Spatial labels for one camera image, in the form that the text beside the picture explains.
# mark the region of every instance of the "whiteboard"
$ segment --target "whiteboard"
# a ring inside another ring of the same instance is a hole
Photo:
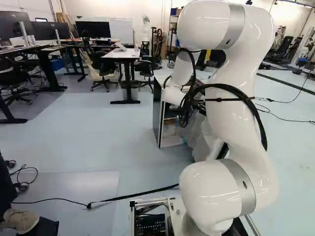
[[[114,39],[120,39],[120,43],[133,44],[132,19],[110,18],[110,34]]]
[[[83,16],[80,19],[76,19],[76,21],[109,22],[111,38],[120,39],[120,43],[133,44],[133,27],[132,19],[130,18]]]

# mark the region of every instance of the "white wall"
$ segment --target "white wall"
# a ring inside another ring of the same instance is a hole
[[[302,34],[305,35],[309,31],[310,27],[315,27],[315,13],[310,14],[310,17],[303,28]]]
[[[173,0],[172,7],[186,5],[191,0]],[[244,4],[246,0],[227,0],[228,2]],[[270,10],[275,25],[286,26],[285,35],[298,36],[303,29],[303,25],[311,11],[310,8],[297,4],[279,1],[277,5],[272,5],[272,0],[252,0],[253,6]]]
[[[30,16],[31,21],[35,17],[47,18],[53,21],[53,14],[48,0],[0,0],[1,11],[24,11]]]
[[[150,23],[155,27],[162,27],[163,31],[168,31],[169,13],[172,7],[185,6],[191,0],[63,0],[67,8],[67,13],[74,22],[76,16],[93,17],[122,17],[133,20],[135,30],[135,40],[141,42],[142,15],[150,17]],[[229,2],[242,3],[246,0],[228,0]],[[253,5],[270,10],[272,0],[253,0]],[[288,2],[278,2],[273,5],[271,15],[276,26],[280,24],[286,26],[286,35],[297,36],[310,12],[310,8],[299,6]]]
[[[142,41],[142,16],[150,17],[152,26],[161,27],[162,0],[64,0],[67,13],[74,23],[77,16],[131,18],[135,41]]]

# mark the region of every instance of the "blue bin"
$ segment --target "blue bin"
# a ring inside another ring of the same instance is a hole
[[[171,8],[171,16],[176,16],[176,8]]]
[[[63,59],[52,59],[52,60],[50,60],[50,63],[52,65],[54,71],[57,71],[57,70],[60,70],[61,68],[64,68]]]

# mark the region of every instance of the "black desk leg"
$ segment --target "black desk leg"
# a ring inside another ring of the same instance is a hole
[[[134,62],[131,63],[131,79],[134,80]]]
[[[121,63],[119,63],[119,64],[118,64],[118,66],[119,66],[120,76],[122,77],[122,76],[123,76],[123,72],[122,72],[122,64],[121,64]]]
[[[78,68],[77,68],[77,65],[76,65],[75,60],[74,60],[72,48],[68,48],[68,53],[69,53],[69,57],[70,57],[74,72],[64,73],[64,75],[78,75],[79,72],[78,72]]]
[[[21,118],[14,118],[12,113],[9,110],[9,107],[3,100],[2,96],[0,95],[0,110],[4,113],[6,119],[0,119],[0,124],[24,124],[28,120],[27,119],[21,119]]]
[[[126,90],[127,90],[127,99],[122,101],[112,101],[110,104],[139,104],[140,101],[132,100],[131,98],[131,84],[130,84],[130,70],[129,63],[124,63],[125,68],[125,79],[126,79]]]
[[[67,89],[67,86],[59,85],[48,55],[49,53],[46,52],[40,52],[37,54],[40,61],[40,67],[43,69],[49,82],[49,87],[40,88],[39,92],[63,92],[65,89]]]
[[[80,69],[82,72],[82,76],[78,79],[78,82],[81,82],[86,76],[87,74],[85,74],[84,72],[84,67],[83,67],[83,63],[82,63],[82,59],[81,59],[81,55],[80,55],[80,49],[78,47],[75,47],[75,53],[77,54],[77,58],[79,60],[79,65],[80,65]]]

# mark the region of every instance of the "person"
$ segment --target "person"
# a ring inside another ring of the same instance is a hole
[[[31,212],[13,209],[11,202],[17,196],[17,191],[0,152],[0,229],[12,228],[18,234],[23,235],[37,225],[39,217]]]

